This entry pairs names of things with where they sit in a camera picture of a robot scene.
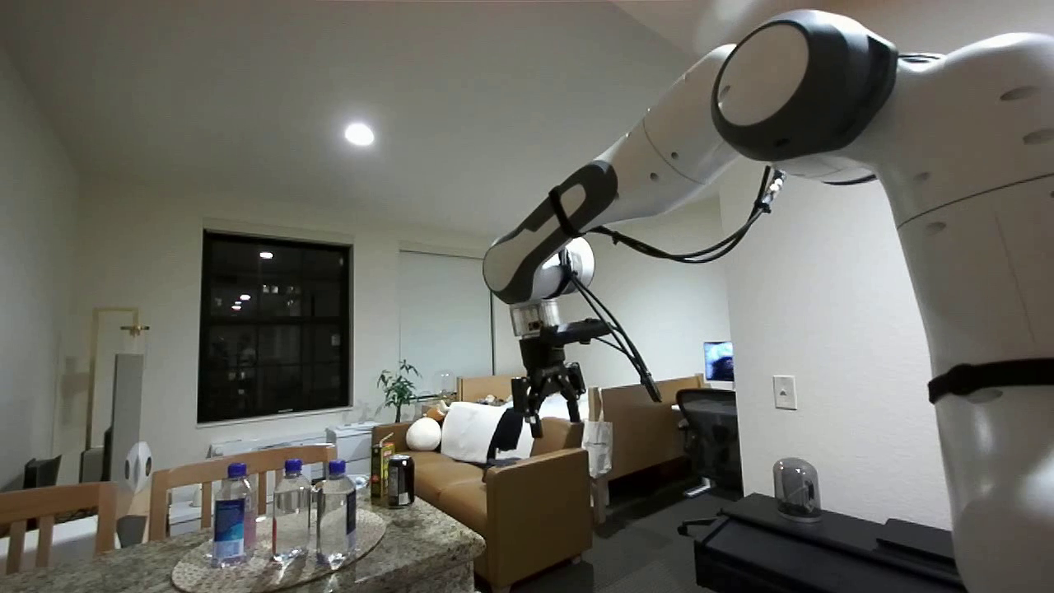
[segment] computer monitor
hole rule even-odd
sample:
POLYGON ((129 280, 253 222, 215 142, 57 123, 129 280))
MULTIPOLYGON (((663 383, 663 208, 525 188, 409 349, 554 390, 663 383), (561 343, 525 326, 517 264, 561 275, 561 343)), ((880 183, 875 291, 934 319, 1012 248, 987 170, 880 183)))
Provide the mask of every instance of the computer monitor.
POLYGON ((732 341, 700 343, 700 371, 708 383, 735 383, 735 346, 732 341))

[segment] sofa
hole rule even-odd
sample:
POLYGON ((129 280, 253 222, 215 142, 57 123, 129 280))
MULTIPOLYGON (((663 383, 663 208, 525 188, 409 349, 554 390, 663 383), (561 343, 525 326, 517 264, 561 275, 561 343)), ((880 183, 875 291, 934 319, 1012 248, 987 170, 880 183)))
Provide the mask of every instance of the sofa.
POLYGON ((681 390, 700 390, 700 376, 655 378, 659 401, 632 387, 590 390, 590 405, 600 422, 612 426, 610 471, 592 480, 596 520, 607 520, 610 484, 643 471, 689 465, 681 411, 674 408, 681 390))
POLYGON ((503 593, 546 567, 577 560, 592 545, 590 471, 578 426, 544 417, 531 459, 468 465, 440 451, 412 451, 400 426, 375 426, 375 446, 415 459, 415 494, 484 538, 473 573, 503 593))

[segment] black cable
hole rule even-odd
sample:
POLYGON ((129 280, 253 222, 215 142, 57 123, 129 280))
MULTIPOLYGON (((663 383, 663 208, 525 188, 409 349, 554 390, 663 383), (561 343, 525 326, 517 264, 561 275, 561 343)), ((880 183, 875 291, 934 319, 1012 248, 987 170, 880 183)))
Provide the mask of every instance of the black cable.
POLYGON ((780 182, 783 182, 783 175, 772 164, 768 164, 759 170, 759 183, 756 183, 756 193, 753 193, 748 222, 738 231, 732 231, 727 237, 721 237, 718 244, 700 248, 700 250, 668 254, 668 250, 659 250, 659 248, 652 248, 652 244, 646 244, 637 237, 630 237, 623 231, 612 231, 612 227, 592 227, 592 235, 607 235, 615 244, 626 244, 630 250, 637 250, 637 254, 655 258, 655 260, 711 264, 711 260, 721 260, 723 254, 732 254, 748 237, 748 231, 756 224, 759 215, 770 215, 770 202, 777 197, 780 182))
POLYGON ((603 319, 612 331, 612 343, 610 341, 603 341, 603 343, 630 359, 630 365, 635 368, 643 390, 659 401, 659 390, 652 383, 649 364, 635 349, 630 334, 623 331, 619 316, 578 280, 577 280, 577 293, 586 299, 586 306, 596 312, 596 319, 603 319))

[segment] dark window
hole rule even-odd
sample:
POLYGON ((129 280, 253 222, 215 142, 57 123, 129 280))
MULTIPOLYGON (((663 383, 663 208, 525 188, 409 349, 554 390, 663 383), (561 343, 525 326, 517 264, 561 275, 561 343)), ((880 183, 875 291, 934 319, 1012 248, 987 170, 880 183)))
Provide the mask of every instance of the dark window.
POLYGON ((348 405, 352 248, 205 235, 198 422, 348 405))

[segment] ceiling light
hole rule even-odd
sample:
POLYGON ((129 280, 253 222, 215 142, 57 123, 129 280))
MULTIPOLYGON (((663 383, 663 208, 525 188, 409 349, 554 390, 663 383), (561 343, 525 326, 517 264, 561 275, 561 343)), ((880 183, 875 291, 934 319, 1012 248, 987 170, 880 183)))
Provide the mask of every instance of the ceiling light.
POLYGON ((341 124, 341 137, 356 149, 368 149, 375 142, 375 131, 368 123, 356 118, 356 123, 341 124))

